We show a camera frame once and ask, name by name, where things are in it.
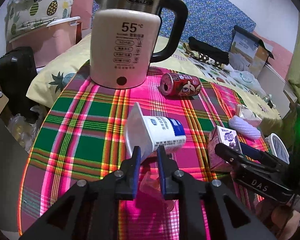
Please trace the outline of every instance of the black kettle handle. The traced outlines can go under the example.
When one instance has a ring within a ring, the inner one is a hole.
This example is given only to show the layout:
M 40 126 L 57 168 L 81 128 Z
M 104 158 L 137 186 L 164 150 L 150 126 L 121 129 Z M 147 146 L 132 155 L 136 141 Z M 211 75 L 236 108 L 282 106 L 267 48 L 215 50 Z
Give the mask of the black kettle handle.
M 160 6 L 173 11 L 174 22 L 167 46 L 152 54 L 151 63 L 163 61 L 175 52 L 188 17 L 188 8 L 182 0 L 161 0 Z

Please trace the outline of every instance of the electric kettle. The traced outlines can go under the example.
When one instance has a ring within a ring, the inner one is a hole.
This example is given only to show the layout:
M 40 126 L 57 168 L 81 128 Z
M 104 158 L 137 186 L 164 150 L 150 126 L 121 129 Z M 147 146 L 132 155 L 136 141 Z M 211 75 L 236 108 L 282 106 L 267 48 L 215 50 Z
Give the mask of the electric kettle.
M 91 31 L 90 76 L 97 84 L 127 89 L 142 84 L 151 62 L 176 50 L 188 17 L 182 0 L 95 0 Z M 162 8 L 171 10 L 174 23 L 167 46 L 153 53 L 162 23 Z

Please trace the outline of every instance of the red soda can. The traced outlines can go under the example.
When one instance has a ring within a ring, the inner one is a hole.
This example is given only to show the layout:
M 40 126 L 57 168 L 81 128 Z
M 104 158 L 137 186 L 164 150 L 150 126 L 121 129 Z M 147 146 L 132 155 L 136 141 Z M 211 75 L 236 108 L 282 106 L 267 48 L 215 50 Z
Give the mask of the red soda can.
M 200 89 L 200 79 L 195 76 L 165 73 L 161 77 L 160 90 L 165 96 L 196 96 L 199 94 Z

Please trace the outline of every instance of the blue floral headboard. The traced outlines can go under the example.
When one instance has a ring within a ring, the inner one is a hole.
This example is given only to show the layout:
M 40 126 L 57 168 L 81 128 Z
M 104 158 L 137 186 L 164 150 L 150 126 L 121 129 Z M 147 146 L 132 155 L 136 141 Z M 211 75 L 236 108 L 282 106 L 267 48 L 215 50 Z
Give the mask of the blue floral headboard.
M 232 42 L 232 30 L 238 25 L 252 32 L 256 23 L 243 11 L 228 0 L 183 0 L 189 14 L 181 41 L 188 41 L 193 36 L 197 40 L 209 43 L 224 51 L 228 51 Z M 98 9 L 94 2 L 93 14 Z M 174 15 L 171 11 L 162 10 L 160 35 L 169 37 Z

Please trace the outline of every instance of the screw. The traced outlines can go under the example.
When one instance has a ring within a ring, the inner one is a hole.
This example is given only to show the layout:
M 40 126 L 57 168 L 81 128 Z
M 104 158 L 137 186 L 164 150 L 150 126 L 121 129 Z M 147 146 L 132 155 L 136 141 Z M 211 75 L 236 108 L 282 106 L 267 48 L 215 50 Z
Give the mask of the screw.
M 124 174 L 123 171 L 120 171 L 120 170 L 117 170 L 117 171 L 114 172 L 114 175 L 115 175 L 116 177 L 118 177 L 118 178 L 122 177 L 123 174 Z
M 86 181 L 85 179 L 80 179 L 80 180 L 77 181 L 77 185 L 78 185 L 79 187 L 83 187 L 83 186 L 85 186 L 86 184 L 87 184 L 87 181 Z
M 181 170 L 176 170 L 176 171 L 174 172 L 174 174 L 175 174 L 177 177 L 182 177 L 185 173 L 184 173 L 183 171 L 181 171 Z
M 218 180 L 218 179 L 214 179 L 212 181 L 212 185 L 215 186 L 215 187 L 219 187 L 219 186 L 221 186 L 221 181 Z

